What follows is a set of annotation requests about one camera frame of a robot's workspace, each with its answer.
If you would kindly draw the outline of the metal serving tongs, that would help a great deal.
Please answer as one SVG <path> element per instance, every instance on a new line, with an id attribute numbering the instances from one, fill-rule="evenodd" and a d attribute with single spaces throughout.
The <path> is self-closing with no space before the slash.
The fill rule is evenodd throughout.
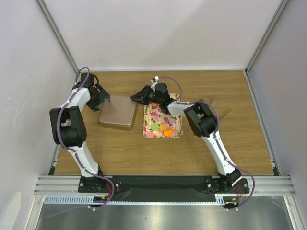
<path id="1" fill-rule="evenodd" d="M 214 97 L 207 97 L 207 102 L 215 109 L 215 111 L 218 114 L 219 120 L 222 120 L 224 117 L 226 117 L 231 111 L 232 108 L 220 106 L 218 105 L 214 100 Z"/>

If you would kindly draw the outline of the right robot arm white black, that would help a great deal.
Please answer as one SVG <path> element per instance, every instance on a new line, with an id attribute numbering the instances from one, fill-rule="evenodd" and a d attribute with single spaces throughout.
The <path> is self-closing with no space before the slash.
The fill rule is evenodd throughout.
<path id="1" fill-rule="evenodd" d="M 219 117 L 209 103 L 203 100 L 192 103 L 176 100 L 170 96 L 165 83 L 146 85 L 130 99 L 143 105 L 157 103 L 162 113 L 185 117 L 194 135 L 204 141 L 214 158 L 221 184 L 218 191 L 224 190 L 231 193 L 237 189 L 242 174 L 231 160 L 221 140 L 218 130 Z"/>

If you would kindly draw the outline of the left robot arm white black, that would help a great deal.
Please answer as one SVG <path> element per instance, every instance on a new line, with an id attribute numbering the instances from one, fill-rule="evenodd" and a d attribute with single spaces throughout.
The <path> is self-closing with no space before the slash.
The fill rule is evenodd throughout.
<path id="1" fill-rule="evenodd" d="M 59 108 L 49 111 L 52 136 L 56 144 L 61 145 L 75 159 L 80 171 L 78 192 L 98 193 L 110 189 L 103 178 L 99 164 L 93 159 L 87 144 L 87 130 L 81 114 L 85 106 L 99 111 L 99 106 L 110 99 L 110 94 L 99 84 L 92 73 L 82 73 L 77 80 L 68 100 Z"/>

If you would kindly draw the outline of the metal tin lid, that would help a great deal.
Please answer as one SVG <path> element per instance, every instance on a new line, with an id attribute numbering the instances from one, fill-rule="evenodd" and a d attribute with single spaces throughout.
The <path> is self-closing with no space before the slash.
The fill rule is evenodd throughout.
<path id="1" fill-rule="evenodd" d="M 100 122 L 128 124 L 135 122 L 138 104 L 127 96 L 112 95 L 100 106 Z"/>

